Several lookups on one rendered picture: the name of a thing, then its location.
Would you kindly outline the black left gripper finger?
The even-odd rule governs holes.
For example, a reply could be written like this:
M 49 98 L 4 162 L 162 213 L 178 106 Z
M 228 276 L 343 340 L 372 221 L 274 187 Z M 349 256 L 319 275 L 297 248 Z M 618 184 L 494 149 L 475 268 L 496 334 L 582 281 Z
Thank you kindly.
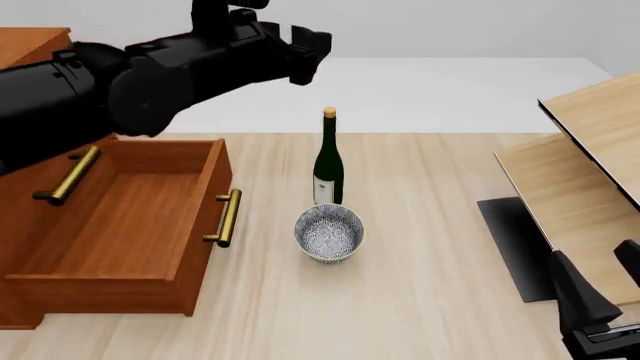
M 314 79 L 318 68 L 317 53 L 301 53 L 289 60 L 289 82 L 306 86 Z
M 315 32 L 302 26 L 291 26 L 292 44 L 313 51 L 318 57 L 331 53 L 333 35 L 328 32 Z

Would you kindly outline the pale wooden rack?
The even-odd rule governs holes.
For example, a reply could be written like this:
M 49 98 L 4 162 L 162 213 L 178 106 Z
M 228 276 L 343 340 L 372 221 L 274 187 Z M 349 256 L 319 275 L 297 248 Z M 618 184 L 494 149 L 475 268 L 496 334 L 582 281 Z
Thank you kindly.
M 550 248 L 615 305 L 640 303 L 614 249 L 640 242 L 640 71 L 538 102 L 560 129 L 494 153 Z

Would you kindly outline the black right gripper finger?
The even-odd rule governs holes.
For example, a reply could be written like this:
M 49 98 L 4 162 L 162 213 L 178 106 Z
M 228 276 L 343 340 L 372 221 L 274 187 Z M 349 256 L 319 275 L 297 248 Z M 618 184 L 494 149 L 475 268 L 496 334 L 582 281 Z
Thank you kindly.
M 640 244 L 632 239 L 626 239 L 614 249 L 614 254 L 625 271 L 640 287 Z
M 557 296 L 560 331 L 608 332 L 609 323 L 622 315 L 620 308 L 602 296 L 562 251 L 550 254 L 548 267 Z

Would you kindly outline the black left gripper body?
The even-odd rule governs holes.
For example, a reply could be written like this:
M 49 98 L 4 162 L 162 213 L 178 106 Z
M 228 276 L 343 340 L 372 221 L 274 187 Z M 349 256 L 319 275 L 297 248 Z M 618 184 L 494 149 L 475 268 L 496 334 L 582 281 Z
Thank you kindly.
M 270 22 L 258 22 L 265 37 L 265 50 L 259 55 L 258 70 L 254 81 L 270 81 L 288 78 L 299 81 L 300 53 L 280 37 L 280 25 Z

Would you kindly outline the closed wooden drawer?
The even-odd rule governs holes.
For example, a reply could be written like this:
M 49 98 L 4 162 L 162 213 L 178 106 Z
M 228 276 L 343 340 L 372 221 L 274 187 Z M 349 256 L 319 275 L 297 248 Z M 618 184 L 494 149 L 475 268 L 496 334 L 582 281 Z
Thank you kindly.
M 34 265 L 33 257 L 56 262 L 63 256 L 115 179 L 107 158 L 115 141 L 106 137 L 0 177 L 0 279 Z M 63 203 L 33 198 L 56 191 L 92 147 L 98 154 Z

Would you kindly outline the open wooden drawer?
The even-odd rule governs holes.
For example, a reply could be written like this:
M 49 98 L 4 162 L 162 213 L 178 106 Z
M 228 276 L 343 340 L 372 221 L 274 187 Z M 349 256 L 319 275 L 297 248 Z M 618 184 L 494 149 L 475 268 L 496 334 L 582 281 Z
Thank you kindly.
M 223 140 L 108 146 L 115 179 L 56 262 L 0 279 L 0 329 L 46 314 L 194 312 L 232 170 Z

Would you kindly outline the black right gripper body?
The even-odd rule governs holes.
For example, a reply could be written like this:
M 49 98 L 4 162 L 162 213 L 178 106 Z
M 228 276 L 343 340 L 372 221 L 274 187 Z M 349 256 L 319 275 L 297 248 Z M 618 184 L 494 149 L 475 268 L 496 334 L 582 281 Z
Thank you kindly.
M 640 360 L 640 323 L 610 327 L 607 323 L 572 329 L 560 317 L 562 342 L 573 360 Z

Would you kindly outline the dark green wine bottle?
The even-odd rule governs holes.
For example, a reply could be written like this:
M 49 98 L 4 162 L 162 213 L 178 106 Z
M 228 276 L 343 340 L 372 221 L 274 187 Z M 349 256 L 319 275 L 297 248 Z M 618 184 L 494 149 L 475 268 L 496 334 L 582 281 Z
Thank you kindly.
M 323 110 L 323 137 L 321 149 L 313 169 L 313 200 L 316 205 L 341 204 L 344 191 L 344 166 L 336 141 L 337 110 Z

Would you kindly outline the blue white patterned bowl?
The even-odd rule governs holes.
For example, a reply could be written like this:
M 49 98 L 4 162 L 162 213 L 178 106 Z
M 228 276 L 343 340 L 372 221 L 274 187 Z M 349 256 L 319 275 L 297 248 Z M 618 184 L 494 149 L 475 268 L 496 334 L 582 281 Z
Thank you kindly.
M 312 260 L 327 265 L 342 263 L 363 244 L 365 227 L 351 209 L 334 203 L 319 204 L 299 215 L 294 239 Z

